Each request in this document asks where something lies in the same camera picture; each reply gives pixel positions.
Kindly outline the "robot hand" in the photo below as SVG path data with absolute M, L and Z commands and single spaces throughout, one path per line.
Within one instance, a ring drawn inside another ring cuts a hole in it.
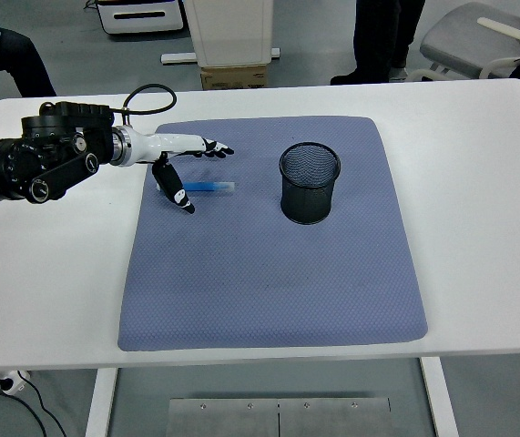
M 186 134 L 151 134 L 142 135 L 133 129 L 127 129 L 127 142 L 124 146 L 125 156 L 121 166 L 134 164 L 150 164 L 151 172 L 158 187 L 166 198 L 189 214 L 195 207 L 189 200 L 177 171 L 169 163 L 175 156 L 192 155 L 196 158 L 225 158 L 234 151 L 218 141 Z

